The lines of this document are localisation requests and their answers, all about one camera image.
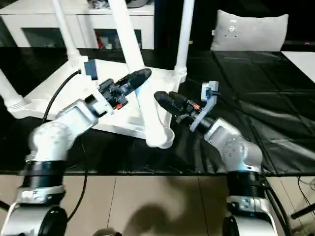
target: cable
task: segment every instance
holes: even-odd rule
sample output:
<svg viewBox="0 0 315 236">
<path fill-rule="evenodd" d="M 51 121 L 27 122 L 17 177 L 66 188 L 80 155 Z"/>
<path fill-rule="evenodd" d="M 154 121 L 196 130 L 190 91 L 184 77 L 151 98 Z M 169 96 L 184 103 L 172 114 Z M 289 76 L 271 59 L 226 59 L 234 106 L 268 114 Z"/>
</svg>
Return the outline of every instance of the cable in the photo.
<svg viewBox="0 0 315 236">
<path fill-rule="evenodd" d="M 300 178 L 300 182 L 308 185 L 311 188 L 311 190 L 315 191 L 315 178 L 313 178 L 311 182 L 305 182 L 305 181 L 301 180 L 301 178 Z"/>
<path fill-rule="evenodd" d="M 0 208 L 5 211 L 8 211 L 10 208 L 10 205 L 0 200 Z"/>
<path fill-rule="evenodd" d="M 76 75 L 78 74 L 81 74 L 81 70 L 78 70 L 74 73 L 72 73 L 61 85 L 60 87 L 57 89 L 57 91 L 55 92 L 55 94 L 52 96 L 51 100 L 49 101 L 48 105 L 47 105 L 47 108 L 46 108 L 46 111 L 44 113 L 44 117 L 43 117 L 43 123 L 46 122 L 47 120 L 47 116 L 48 116 L 48 113 L 49 113 L 49 110 L 51 108 L 51 106 L 53 105 L 56 97 L 58 96 L 58 94 L 60 93 L 60 91 L 64 88 L 64 86 Z"/>
<path fill-rule="evenodd" d="M 276 192 L 273 190 L 269 181 L 267 180 L 264 170 L 261 169 L 261 172 L 262 172 L 262 175 L 263 175 L 264 180 L 266 182 L 265 191 L 266 191 L 266 194 L 267 194 L 268 199 L 270 201 L 270 204 L 271 204 L 272 208 L 274 209 L 277 218 L 279 219 L 279 222 L 283 228 L 285 235 L 291 236 L 292 235 L 292 228 L 291 228 L 291 224 L 289 221 L 289 217 L 288 217 L 280 199 L 278 198 Z"/>
<path fill-rule="evenodd" d="M 311 203 L 310 203 L 310 201 L 307 199 L 307 197 L 305 196 L 304 192 L 302 191 L 300 182 L 302 182 L 302 181 L 301 181 L 301 177 L 299 176 L 299 177 L 297 177 L 297 184 L 298 184 L 298 186 L 299 186 L 299 189 L 300 189 L 300 191 L 301 191 L 301 194 L 303 195 L 304 200 L 306 201 L 307 205 L 310 206 Z M 311 215 L 312 215 L 313 219 L 315 220 L 315 216 L 314 216 L 314 215 L 315 215 L 315 212 L 314 212 L 314 211 L 312 211 Z"/>
<path fill-rule="evenodd" d="M 79 201 L 78 201 L 77 205 L 75 206 L 73 212 L 68 217 L 68 222 L 73 218 L 73 216 L 77 212 L 77 210 L 78 210 L 78 208 L 79 208 L 79 206 L 80 206 L 80 204 L 81 204 L 81 202 L 83 200 L 83 197 L 84 197 L 84 194 L 85 194 L 85 190 L 86 190 L 86 187 L 87 187 L 87 182 L 88 182 L 88 162 L 87 162 L 87 158 L 86 158 L 86 155 L 85 155 L 85 149 L 84 149 L 84 146 L 83 146 L 81 140 L 80 140 L 80 146 L 81 146 L 81 149 L 82 149 L 82 152 L 83 152 L 83 159 L 84 159 L 84 166 L 85 166 L 84 181 L 83 181 L 83 187 L 82 187 L 82 192 L 81 192 Z"/>
<path fill-rule="evenodd" d="M 74 77 L 76 76 L 77 74 L 81 74 L 81 70 L 78 70 L 74 73 L 72 73 L 61 85 L 60 87 L 57 89 L 57 91 L 55 92 L 55 94 L 52 96 L 50 102 L 48 103 L 48 106 L 46 108 L 46 111 L 45 111 L 45 114 L 44 114 L 44 117 L 43 117 L 43 123 L 46 122 L 47 120 L 47 116 L 49 114 L 49 110 L 51 108 L 51 106 L 53 105 L 56 97 L 58 96 L 58 94 L 60 93 L 60 91 L 64 88 L 64 86 Z M 80 198 L 79 198 L 79 201 L 77 203 L 77 205 L 75 206 L 73 212 L 70 214 L 70 216 L 68 217 L 67 221 L 69 222 L 73 216 L 75 215 L 75 213 L 77 212 L 82 200 L 83 200 L 83 197 L 84 197 L 84 194 L 85 194 L 85 190 L 86 190 L 86 187 L 87 187 L 87 182 L 88 182 L 88 164 L 87 164 L 87 158 L 86 158 L 86 155 L 85 155 L 85 149 L 84 149 L 84 146 L 81 142 L 81 139 L 79 139 L 79 142 L 80 142 L 80 147 L 82 149 L 82 153 L 83 153 L 83 161 L 84 161 L 84 166 L 85 166 L 85 170 L 84 170 L 84 180 L 83 180 L 83 187 L 82 187 L 82 191 L 81 191 L 81 195 L 80 195 Z"/>
<path fill-rule="evenodd" d="M 187 80 L 190 81 L 190 82 L 195 83 L 195 84 L 198 85 L 198 86 L 200 86 L 200 84 L 199 84 L 198 82 L 196 82 L 196 81 L 194 81 L 194 80 L 192 80 L 192 79 L 187 78 Z M 229 103 L 222 97 L 222 95 L 221 95 L 219 92 L 215 92 L 215 91 L 214 91 L 214 92 L 213 92 L 213 96 L 219 96 L 219 97 L 221 98 L 221 100 L 222 100 L 227 106 L 233 108 L 234 110 L 237 110 L 237 111 L 239 111 L 239 112 L 241 112 L 241 113 L 243 113 L 243 114 L 245 114 L 245 115 L 247 115 L 247 116 L 249 116 L 249 117 L 252 117 L 252 118 L 254 118 L 254 119 L 256 119 L 256 120 L 263 121 L 262 119 L 259 119 L 259 118 L 255 117 L 255 116 L 253 116 L 253 115 L 251 115 L 251 114 L 249 114 L 249 113 L 247 113 L 247 112 L 242 111 L 242 110 L 239 109 L 238 107 L 235 107 L 235 106 L 229 104 Z"/>
</svg>

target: metal bracket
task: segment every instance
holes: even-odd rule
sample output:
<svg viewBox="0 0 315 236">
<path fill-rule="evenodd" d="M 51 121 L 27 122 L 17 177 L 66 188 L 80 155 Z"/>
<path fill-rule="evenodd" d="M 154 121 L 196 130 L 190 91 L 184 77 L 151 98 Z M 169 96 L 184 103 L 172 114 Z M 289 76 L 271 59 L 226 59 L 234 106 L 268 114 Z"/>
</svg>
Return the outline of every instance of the metal bracket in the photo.
<svg viewBox="0 0 315 236">
<path fill-rule="evenodd" d="M 85 83 L 87 85 L 88 90 L 97 100 L 97 102 L 93 104 L 93 107 L 96 110 L 96 112 L 98 114 L 103 114 L 107 112 L 112 115 L 114 113 L 114 109 L 111 107 L 111 105 L 107 102 L 107 100 L 98 90 L 97 64 L 95 59 L 84 62 L 84 71 L 82 74 L 86 77 L 91 78 L 90 81 L 86 80 Z"/>
<path fill-rule="evenodd" d="M 17 203 L 43 204 L 50 200 L 52 195 L 65 192 L 62 185 L 47 188 L 18 188 Z"/>
<path fill-rule="evenodd" d="M 213 109 L 217 103 L 217 96 L 213 96 L 213 92 L 218 92 L 219 83 L 217 81 L 209 81 L 208 83 L 202 84 L 201 89 L 201 100 L 207 101 L 207 105 L 202 109 L 200 114 L 196 117 L 194 122 L 190 126 L 191 132 L 194 132 L 197 126 L 200 124 L 202 119 Z"/>
</svg>

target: white plastic leg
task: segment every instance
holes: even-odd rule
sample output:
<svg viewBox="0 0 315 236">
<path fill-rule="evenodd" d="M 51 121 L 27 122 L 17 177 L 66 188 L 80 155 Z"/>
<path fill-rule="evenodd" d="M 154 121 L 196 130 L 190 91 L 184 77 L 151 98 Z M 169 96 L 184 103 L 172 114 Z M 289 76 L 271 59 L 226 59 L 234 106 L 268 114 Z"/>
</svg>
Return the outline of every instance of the white plastic leg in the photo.
<svg viewBox="0 0 315 236">
<path fill-rule="evenodd" d="M 55 15 L 59 23 L 59 28 L 63 36 L 63 41 L 67 49 L 68 60 L 76 64 L 76 60 L 80 57 L 79 50 L 75 47 L 72 36 L 70 34 L 67 22 L 65 20 L 65 14 L 60 0 L 52 0 L 55 8 Z"/>
<path fill-rule="evenodd" d="M 179 38 L 177 61 L 174 68 L 174 73 L 181 77 L 181 83 L 186 80 L 187 76 L 187 56 L 190 40 L 190 31 L 192 24 L 194 0 L 184 0 L 181 33 Z"/>
<path fill-rule="evenodd" d="M 109 5 L 116 22 L 116 29 L 123 49 L 129 72 L 144 68 L 137 38 L 131 24 L 125 0 L 109 0 Z M 145 137 L 150 147 L 168 148 L 174 139 L 174 133 L 162 125 L 154 101 L 150 84 L 145 82 L 136 90 L 136 97 L 145 126 Z"/>
<path fill-rule="evenodd" d="M 15 118 L 24 118 L 19 111 L 25 106 L 25 101 L 21 95 L 19 95 L 11 83 L 8 81 L 2 70 L 0 69 L 0 96 L 4 100 L 4 104 L 8 111 Z"/>
</svg>

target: white cabinet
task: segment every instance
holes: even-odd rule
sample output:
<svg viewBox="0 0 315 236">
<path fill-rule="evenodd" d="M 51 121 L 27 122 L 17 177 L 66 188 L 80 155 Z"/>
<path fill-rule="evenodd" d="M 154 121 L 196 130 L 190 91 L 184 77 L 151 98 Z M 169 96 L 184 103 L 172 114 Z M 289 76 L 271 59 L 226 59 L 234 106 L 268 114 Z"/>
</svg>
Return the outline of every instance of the white cabinet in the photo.
<svg viewBox="0 0 315 236">
<path fill-rule="evenodd" d="M 154 17 L 130 16 L 139 46 L 142 49 L 154 49 Z M 112 15 L 78 15 L 83 38 L 87 48 L 106 47 L 111 44 L 119 48 L 116 25 Z"/>
<path fill-rule="evenodd" d="M 2 15 L 18 47 L 62 47 L 58 21 L 53 14 Z M 76 15 L 66 15 L 66 20 L 77 48 L 85 48 Z"/>
<path fill-rule="evenodd" d="M 77 48 L 119 48 L 110 9 L 90 9 L 87 0 L 61 0 Z M 154 1 L 129 9 L 139 46 L 154 49 Z M 51 0 L 18 0 L 0 9 L 18 47 L 64 47 Z"/>
</svg>

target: black cloth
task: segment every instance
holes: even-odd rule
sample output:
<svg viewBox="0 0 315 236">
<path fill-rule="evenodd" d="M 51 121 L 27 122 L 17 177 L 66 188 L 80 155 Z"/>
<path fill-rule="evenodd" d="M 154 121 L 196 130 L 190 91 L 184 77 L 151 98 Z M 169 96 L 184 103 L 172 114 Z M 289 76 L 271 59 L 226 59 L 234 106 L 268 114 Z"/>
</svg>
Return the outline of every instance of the black cloth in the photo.
<svg viewBox="0 0 315 236">
<path fill-rule="evenodd" d="M 122 52 L 83 49 L 94 59 L 124 62 Z M 0 68 L 23 96 L 66 62 L 63 49 L 2 48 Z M 175 55 L 143 50 L 146 66 L 173 69 Z M 188 77 L 179 93 L 200 102 L 201 84 L 219 81 L 218 103 L 211 116 L 235 125 L 260 146 L 268 176 L 315 175 L 315 84 L 282 53 L 191 52 Z M 0 174 L 23 169 L 29 153 L 28 135 L 41 124 L 37 118 L 14 119 L 0 103 Z M 218 152 L 201 134 L 172 122 L 171 148 L 149 148 L 144 140 L 90 130 L 81 140 L 91 175 L 222 175 Z M 68 154 L 69 175 L 84 171 L 76 141 Z"/>
</svg>

